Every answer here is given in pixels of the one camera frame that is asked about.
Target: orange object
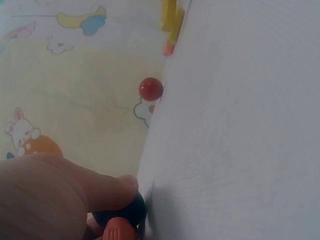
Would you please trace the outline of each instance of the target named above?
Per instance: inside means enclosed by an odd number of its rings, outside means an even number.
[[[52,153],[63,157],[60,147],[48,136],[40,135],[37,139],[29,138],[24,144],[25,155]]]
[[[108,221],[102,240],[137,240],[137,233],[127,219],[114,217]]]
[[[162,54],[165,57],[170,57],[174,53],[174,50],[175,50],[175,45],[171,45],[168,42],[166,42],[165,45],[163,46]]]

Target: hand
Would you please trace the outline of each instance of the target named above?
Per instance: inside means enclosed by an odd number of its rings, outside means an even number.
[[[102,240],[87,213],[118,210],[138,191],[137,179],[101,175],[38,153],[0,162],[0,239]]]

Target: white surface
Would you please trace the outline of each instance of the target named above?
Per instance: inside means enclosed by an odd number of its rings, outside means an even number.
[[[156,239],[319,239],[319,11],[191,3],[139,169]]]

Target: orange circle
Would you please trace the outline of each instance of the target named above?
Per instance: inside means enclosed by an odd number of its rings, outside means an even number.
[[[29,138],[23,144],[25,154],[52,153],[63,157],[60,147],[48,136],[40,135],[37,139]]]

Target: red ball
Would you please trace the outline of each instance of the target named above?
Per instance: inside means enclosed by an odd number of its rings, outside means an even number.
[[[139,86],[141,98],[149,102],[159,99],[162,96],[163,91],[164,87],[162,86],[162,83],[154,77],[147,77]]]

